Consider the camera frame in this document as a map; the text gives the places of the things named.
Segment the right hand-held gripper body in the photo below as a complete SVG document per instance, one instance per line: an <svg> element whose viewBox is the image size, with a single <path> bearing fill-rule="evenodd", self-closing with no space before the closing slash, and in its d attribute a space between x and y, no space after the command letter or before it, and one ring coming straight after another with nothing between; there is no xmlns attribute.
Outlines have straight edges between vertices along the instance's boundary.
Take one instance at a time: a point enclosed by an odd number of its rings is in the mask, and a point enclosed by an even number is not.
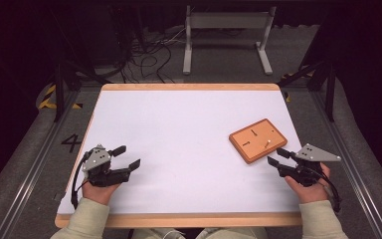
<svg viewBox="0 0 382 239"><path fill-rule="evenodd" d="M300 151L290 151L290 158L296 162L296 167L280 164L280 177L290 176L304 187L314 184L324 175L321 163L325 161L340 161L341 157L307 143Z"/></svg>

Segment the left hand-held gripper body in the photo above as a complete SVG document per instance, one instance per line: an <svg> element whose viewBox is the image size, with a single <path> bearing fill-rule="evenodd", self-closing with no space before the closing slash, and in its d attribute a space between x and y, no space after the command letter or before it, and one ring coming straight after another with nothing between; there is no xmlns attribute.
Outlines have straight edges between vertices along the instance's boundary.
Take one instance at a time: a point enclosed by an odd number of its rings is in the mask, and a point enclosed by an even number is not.
<svg viewBox="0 0 382 239"><path fill-rule="evenodd" d="M111 170L113 156L108 154L101 144L86 153L83 172L86 180L93 186L108 187L115 184L127 182L130 177L128 168Z"/></svg>

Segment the wooden picture frame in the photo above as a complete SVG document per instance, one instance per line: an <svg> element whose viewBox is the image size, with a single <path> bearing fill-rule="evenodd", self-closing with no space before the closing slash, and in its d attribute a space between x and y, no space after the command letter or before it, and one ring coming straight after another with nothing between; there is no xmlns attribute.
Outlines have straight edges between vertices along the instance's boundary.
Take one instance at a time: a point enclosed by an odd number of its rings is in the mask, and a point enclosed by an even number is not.
<svg viewBox="0 0 382 239"><path fill-rule="evenodd" d="M268 119L259 120L231 133L229 141L247 164L287 144L285 136Z"/></svg>

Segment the person's left hand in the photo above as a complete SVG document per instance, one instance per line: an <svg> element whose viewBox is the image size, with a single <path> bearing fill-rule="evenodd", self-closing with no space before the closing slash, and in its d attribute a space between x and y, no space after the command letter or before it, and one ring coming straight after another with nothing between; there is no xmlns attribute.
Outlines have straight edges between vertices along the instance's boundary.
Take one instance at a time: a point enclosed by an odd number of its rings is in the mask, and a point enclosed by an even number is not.
<svg viewBox="0 0 382 239"><path fill-rule="evenodd" d="M108 187L91 185L88 181L83 185L83 197L102 205L108 205L113 193L119 188L119 184Z"/></svg>

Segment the person's right hand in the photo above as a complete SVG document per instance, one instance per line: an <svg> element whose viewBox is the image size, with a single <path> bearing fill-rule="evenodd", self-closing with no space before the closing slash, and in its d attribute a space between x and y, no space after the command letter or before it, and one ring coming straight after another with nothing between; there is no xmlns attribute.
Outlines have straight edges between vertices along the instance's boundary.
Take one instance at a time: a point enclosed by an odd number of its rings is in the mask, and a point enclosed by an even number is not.
<svg viewBox="0 0 382 239"><path fill-rule="evenodd" d="M290 176L285 177L285 182L297 195L300 204L328 199L326 187L328 187L329 184L322 178L320 178L316 184L310 187L304 187L300 185Z"/></svg>

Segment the black metal stand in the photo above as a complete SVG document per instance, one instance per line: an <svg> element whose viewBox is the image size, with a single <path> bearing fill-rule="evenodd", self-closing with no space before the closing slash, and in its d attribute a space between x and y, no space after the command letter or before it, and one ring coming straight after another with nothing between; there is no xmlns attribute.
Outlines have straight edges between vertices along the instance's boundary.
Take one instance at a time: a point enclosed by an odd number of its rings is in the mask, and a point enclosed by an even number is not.
<svg viewBox="0 0 382 239"><path fill-rule="evenodd" d="M89 57L80 28L76 22L71 5L54 5L50 8L56 26L63 39L63 55L55 67L56 105L57 112L54 122L58 122L66 111L64 85L70 91L77 92L82 84L77 72L102 85L108 80L98 76Z"/></svg>
<svg viewBox="0 0 382 239"><path fill-rule="evenodd" d="M294 74L278 81L277 85L280 88L285 87L290 83L301 79L303 76L307 76L309 73L312 73L312 76L308 80L306 86L310 91L318 92L323 86L323 84L326 84L324 110L328 119L330 121L334 121L333 105L336 75L331 62L322 61L302 67L299 71L295 72Z"/></svg>

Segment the yellow black hazard tape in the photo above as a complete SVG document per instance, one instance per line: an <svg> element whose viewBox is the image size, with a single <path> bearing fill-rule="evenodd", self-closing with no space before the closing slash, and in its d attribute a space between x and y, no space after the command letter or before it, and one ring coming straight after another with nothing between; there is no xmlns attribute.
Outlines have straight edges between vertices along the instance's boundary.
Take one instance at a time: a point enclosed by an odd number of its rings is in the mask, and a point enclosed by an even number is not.
<svg viewBox="0 0 382 239"><path fill-rule="evenodd" d="M37 108L38 109L56 109L56 85L49 84L43 89L41 94L38 96Z"/></svg>

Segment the white metal stand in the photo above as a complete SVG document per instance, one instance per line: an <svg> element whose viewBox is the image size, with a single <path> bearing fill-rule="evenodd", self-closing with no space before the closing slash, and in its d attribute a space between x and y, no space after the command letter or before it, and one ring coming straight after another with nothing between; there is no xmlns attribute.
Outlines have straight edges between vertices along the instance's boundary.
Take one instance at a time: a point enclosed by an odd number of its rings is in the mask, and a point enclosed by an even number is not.
<svg viewBox="0 0 382 239"><path fill-rule="evenodd" d="M193 29L261 29L262 39L255 44L259 58L267 76L273 73L267 56L266 45L276 16L276 7L262 12L193 12L186 9L183 74L191 74L192 30Z"/></svg>

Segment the aluminium floor rail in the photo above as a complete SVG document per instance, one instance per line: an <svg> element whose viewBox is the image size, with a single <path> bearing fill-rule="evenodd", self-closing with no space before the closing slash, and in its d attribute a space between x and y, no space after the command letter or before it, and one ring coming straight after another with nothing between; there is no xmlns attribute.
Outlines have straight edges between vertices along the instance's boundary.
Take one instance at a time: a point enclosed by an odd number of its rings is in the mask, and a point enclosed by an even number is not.
<svg viewBox="0 0 382 239"><path fill-rule="evenodd" d="M30 195L32 194L34 187L40 177L40 174L46 164L51 147L54 144L55 138L62 127L64 120L66 119L69 111L72 108L72 104L78 97L78 92L68 92L66 101L63 103L62 113L57 121L52 121L51 127L45 137L45 140L36 155L32 166L30 167L27 175L19 187L17 194L8 209L2 223L0 224L0 239L8 239L12 233L15 224L17 223L26 203L28 202Z"/></svg>
<svg viewBox="0 0 382 239"><path fill-rule="evenodd" d="M376 207L372 196L367 189L359 171L357 170L352 157L344 144L343 138L334 122L329 120L325 112L325 102L323 101L321 94L318 92L310 93L315 106L318 108L319 113L325 122L327 130L331 134L333 142L342 157L342 167L350 181L350 184L354 190L354 193L367 217L367 220L372 227L374 235L377 239L382 239L382 216L378 208Z"/></svg>

